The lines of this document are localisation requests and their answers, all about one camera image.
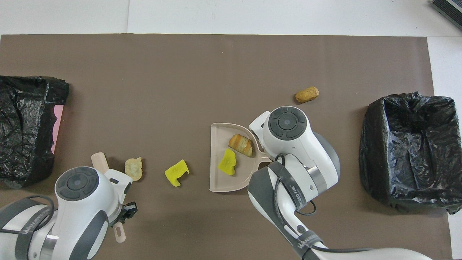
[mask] round gray button pad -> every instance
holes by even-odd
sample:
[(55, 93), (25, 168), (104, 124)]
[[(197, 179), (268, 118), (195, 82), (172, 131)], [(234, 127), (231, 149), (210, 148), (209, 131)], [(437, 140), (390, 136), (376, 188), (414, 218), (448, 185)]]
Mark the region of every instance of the round gray button pad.
[(56, 193), (67, 201), (77, 201), (90, 196), (98, 187), (99, 177), (95, 169), (77, 167), (63, 173), (56, 182)]
[(282, 106), (269, 115), (270, 132), (280, 140), (293, 140), (301, 136), (307, 127), (305, 115), (295, 107)]

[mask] beige dustpan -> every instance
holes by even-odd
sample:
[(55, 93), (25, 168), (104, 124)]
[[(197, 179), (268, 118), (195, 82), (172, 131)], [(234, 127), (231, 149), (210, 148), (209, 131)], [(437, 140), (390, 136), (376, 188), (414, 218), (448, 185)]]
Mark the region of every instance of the beige dustpan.
[[(218, 169), (218, 164), (221, 162), (225, 150), (228, 147), (228, 142), (235, 134), (240, 134), (252, 141), (252, 149), (254, 154), (252, 157), (247, 157), (239, 152), (236, 154), (236, 173), (227, 175)], [(255, 136), (247, 128), (228, 123), (212, 124), (210, 145), (210, 191), (212, 192), (232, 192), (245, 188), (250, 181), (252, 173), (257, 171), (259, 165), (263, 162), (271, 162), (264, 154)]]

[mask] brown tablecloth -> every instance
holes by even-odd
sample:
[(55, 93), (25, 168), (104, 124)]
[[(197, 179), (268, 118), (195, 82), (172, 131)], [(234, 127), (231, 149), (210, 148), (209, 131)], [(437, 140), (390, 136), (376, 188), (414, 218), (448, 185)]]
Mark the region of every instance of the brown tablecloth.
[[(143, 157), (144, 177), (126, 202), (139, 212), (118, 244), (108, 231), (95, 259), (297, 259), (252, 206), (246, 189), (209, 191), (210, 125), (248, 126), (263, 111), (296, 105), (340, 157), (340, 181), (301, 216), (331, 248), (400, 247), (450, 259), (446, 212), (401, 214), (359, 180), (367, 105), (393, 93), (433, 95), (426, 38), (256, 35), (3, 35), (0, 74), (46, 75), (71, 84), (52, 175), (23, 190), (0, 185), (0, 206), (54, 197), (61, 173), (104, 152), (123, 170)], [(316, 86), (314, 101), (294, 94)], [(191, 174), (173, 187), (164, 171)]]

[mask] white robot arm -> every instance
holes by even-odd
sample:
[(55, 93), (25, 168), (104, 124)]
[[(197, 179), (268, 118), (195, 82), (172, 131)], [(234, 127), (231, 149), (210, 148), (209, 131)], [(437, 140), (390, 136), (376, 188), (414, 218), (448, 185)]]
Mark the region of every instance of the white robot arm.
[(401, 248), (328, 249), (296, 216), (308, 202), (335, 185), (340, 161), (332, 146), (313, 132), (296, 107), (264, 112), (250, 126), (274, 160), (253, 173), (248, 186), (254, 207), (269, 220), (304, 260), (429, 260)]
[(133, 182), (113, 169), (92, 167), (63, 173), (55, 184), (59, 210), (24, 198), (0, 209), (0, 260), (89, 260), (107, 228), (137, 211), (123, 205)]

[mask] black trash bag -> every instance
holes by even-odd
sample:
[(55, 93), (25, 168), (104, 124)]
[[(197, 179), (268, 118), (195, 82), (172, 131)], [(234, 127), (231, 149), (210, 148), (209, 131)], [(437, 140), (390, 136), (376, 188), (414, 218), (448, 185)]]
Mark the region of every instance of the black trash bag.
[(418, 92), (369, 105), (359, 148), (363, 187), (399, 211), (462, 208), (462, 148), (454, 100)]
[(68, 93), (56, 78), (0, 76), (0, 181), (21, 188), (50, 176), (54, 107)]

